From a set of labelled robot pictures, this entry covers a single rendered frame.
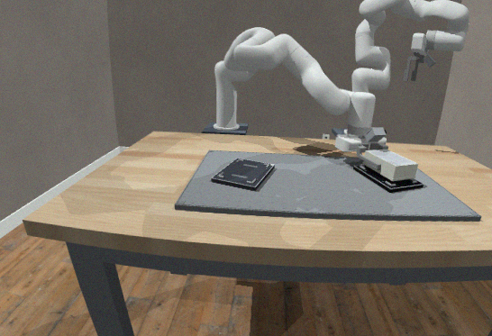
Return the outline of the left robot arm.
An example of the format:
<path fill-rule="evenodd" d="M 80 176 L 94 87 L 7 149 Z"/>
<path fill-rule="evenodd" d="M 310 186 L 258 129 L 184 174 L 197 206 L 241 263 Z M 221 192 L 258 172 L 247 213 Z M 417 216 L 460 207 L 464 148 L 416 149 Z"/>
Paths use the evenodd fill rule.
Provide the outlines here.
<path fill-rule="evenodd" d="M 436 62 L 428 50 L 462 51 L 469 28 L 469 10 L 450 0 L 364 0 L 360 15 L 365 18 L 355 34 L 357 64 L 374 68 L 357 68 L 352 73 L 352 92 L 369 93 L 369 89 L 385 90 L 390 83 L 390 53 L 385 47 L 374 46 L 375 30 L 385 21 L 384 10 L 390 8 L 404 17 L 423 22 L 429 16 L 448 21 L 448 31 L 429 31 L 423 60 L 429 67 Z M 436 33 L 436 34 L 435 34 Z M 466 34 L 465 34 L 466 33 Z"/>

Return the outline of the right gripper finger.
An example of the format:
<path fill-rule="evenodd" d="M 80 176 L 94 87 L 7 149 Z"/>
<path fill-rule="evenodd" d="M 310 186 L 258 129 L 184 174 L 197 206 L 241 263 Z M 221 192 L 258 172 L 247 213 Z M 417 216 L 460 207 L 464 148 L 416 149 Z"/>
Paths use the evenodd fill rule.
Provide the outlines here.
<path fill-rule="evenodd" d="M 387 145 L 380 145 L 379 143 L 370 143 L 370 150 L 388 150 Z"/>
<path fill-rule="evenodd" d="M 380 170 L 380 167 L 381 167 L 381 164 L 377 163 L 375 160 L 373 159 L 369 159 L 365 156 L 362 155 L 362 152 L 365 152 L 365 150 L 368 150 L 369 148 L 369 144 L 368 143 L 364 143 L 364 144 L 359 144 L 359 146 L 361 147 L 357 147 L 357 157 L 366 161 L 367 164 L 371 167 L 373 167 L 374 169 L 377 169 L 377 170 Z M 365 146 L 365 147 L 364 147 Z"/>

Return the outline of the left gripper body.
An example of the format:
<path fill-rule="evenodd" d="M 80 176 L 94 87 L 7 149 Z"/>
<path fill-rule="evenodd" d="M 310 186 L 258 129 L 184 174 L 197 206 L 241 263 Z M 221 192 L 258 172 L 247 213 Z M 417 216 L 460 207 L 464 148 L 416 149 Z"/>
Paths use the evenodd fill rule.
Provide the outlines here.
<path fill-rule="evenodd" d="M 413 35 L 412 48 L 411 48 L 413 53 L 418 52 L 420 55 L 424 55 L 424 56 L 427 55 L 424 51 L 426 47 L 428 32 L 426 33 L 426 35 L 424 33 L 415 33 Z"/>

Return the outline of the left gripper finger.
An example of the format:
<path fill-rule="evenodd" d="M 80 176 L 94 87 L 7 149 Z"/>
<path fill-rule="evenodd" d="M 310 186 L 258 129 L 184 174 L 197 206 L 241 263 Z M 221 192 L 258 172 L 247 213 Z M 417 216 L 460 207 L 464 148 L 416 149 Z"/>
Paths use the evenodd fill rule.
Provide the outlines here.
<path fill-rule="evenodd" d="M 415 63 L 415 71 L 412 71 L 411 81 L 415 81 L 415 80 L 416 80 L 416 74 L 417 74 L 417 69 L 418 69 L 418 63 L 419 63 L 419 62 L 420 62 L 420 63 L 424 63 L 424 60 L 423 60 L 424 55 L 420 55 L 420 56 L 418 56 L 418 58 L 420 58 L 420 59 L 418 59 L 418 60 L 416 61 L 416 63 Z"/>
<path fill-rule="evenodd" d="M 413 53 L 413 55 L 414 55 L 414 56 L 410 56 L 410 57 L 408 58 L 408 61 L 407 61 L 407 67 L 406 67 L 406 69 L 405 69 L 404 78 L 403 78 L 403 80 L 404 80 L 404 81 L 408 81 L 408 77 L 409 77 L 409 69 L 410 69 L 410 64 L 411 64 L 411 61 L 412 61 L 412 60 L 416 60 L 416 61 L 417 61 L 418 56 L 420 56 L 420 54 L 419 54 L 418 52 L 417 52 L 417 53 L 416 53 L 416 52 L 414 52 L 414 53 Z"/>

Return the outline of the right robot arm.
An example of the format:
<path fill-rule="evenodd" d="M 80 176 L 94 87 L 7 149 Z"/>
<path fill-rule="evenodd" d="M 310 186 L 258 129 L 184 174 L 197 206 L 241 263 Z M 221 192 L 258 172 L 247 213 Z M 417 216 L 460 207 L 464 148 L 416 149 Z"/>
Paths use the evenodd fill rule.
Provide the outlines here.
<path fill-rule="evenodd" d="M 275 37 L 273 32 L 260 27 L 241 33 L 232 43 L 224 61 L 215 65 L 214 128 L 222 131 L 240 128 L 236 123 L 237 91 L 232 82 L 248 81 L 258 69 L 271 70 L 281 63 L 329 114 L 350 112 L 347 133 L 366 138 L 367 142 L 378 142 L 386 136 L 383 127 L 371 128 L 376 101 L 373 94 L 341 91 L 324 74 L 319 63 L 291 36 L 280 34 Z"/>

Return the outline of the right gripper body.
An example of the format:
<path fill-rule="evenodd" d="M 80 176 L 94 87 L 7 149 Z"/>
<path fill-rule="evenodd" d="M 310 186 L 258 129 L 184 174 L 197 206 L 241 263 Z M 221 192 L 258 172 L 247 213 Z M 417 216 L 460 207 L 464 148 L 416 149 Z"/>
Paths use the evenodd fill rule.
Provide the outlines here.
<path fill-rule="evenodd" d="M 359 147 L 359 144 L 364 144 L 364 143 L 368 143 L 369 148 L 370 148 L 370 143 L 379 143 L 380 145 L 386 145 L 387 138 L 384 137 L 379 142 L 367 142 L 366 139 L 359 138 L 356 135 L 352 135 L 349 133 L 341 134 L 341 135 L 336 135 L 335 148 L 343 152 L 353 152 L 353 151 L 357 151 L 357 147 Z M 368 150 L 370 150 L 369 148 Z"/>

